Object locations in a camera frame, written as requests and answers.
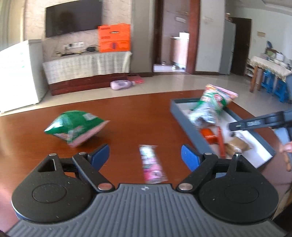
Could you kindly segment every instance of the television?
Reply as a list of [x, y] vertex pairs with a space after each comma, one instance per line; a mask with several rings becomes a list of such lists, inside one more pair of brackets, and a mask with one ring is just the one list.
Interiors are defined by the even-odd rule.
[[46, 37], [97, 29], [102, 24], [102, 0], [78, 0], [46, 8]]

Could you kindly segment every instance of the curtain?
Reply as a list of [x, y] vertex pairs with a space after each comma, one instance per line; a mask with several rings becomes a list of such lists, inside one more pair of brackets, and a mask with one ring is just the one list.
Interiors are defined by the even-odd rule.
[[8, 47], [8, 17], [11, 0], [0, 0], [0, 51]]

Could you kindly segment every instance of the tiled floor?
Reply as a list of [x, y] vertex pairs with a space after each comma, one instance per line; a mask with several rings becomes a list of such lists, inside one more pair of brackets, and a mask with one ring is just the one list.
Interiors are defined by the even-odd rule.
[[154, 64], [153, 72], [185, 72], [184, 69], [172, 69], [172, 65]]
[[235, 102], [254, 116], [286, 110], [291, 107], [288, 104], [279, 102], [277, 98], [273, 97], [271, 94], [266, 93], [264, 90], [255, 90], [254, 93], [250, 93], [250, 81], [243, 76], [165, 75], [144, 78], [144, 81], [144, 84], [138, 84], [132, 88], [123, 90], [102, 88], [55, 96], [51, 96], [51, 94], [48, 93], [40, 103], [5, 112], [2, 114], [2, 116], [27, 110], [80, 101], [168, 91], [198, 90], [204, 89], [208, 83], [238, 93], [239, 96], [235, 99]]

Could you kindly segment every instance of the power outlet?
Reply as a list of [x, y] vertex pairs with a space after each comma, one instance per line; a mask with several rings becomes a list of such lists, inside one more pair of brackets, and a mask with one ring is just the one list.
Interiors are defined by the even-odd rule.
[[72, 49], [72, 48], [81, 48], [81, 47], [84, 47], [84, 42], [69, 43], [69, 44], [63, 45], [64, 50]]

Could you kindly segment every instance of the lace tablecloth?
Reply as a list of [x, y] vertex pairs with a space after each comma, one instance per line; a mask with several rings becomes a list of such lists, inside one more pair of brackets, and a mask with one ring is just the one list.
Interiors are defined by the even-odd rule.
[[44, 62], [48, 84], [96, 75], [123, 73], [130, 70], [130, 51], [83, 53]]
[[270, 70], [273, 74], [275, 74], [278, 78], [282, 80], [286, 80], [286, 77], [292, 74], [292, 71], [274, 63], [268, 61], [266, 59], [253, 56], [251, 59], [250, 64], [255, 67], [258, 66], [259, 68]]

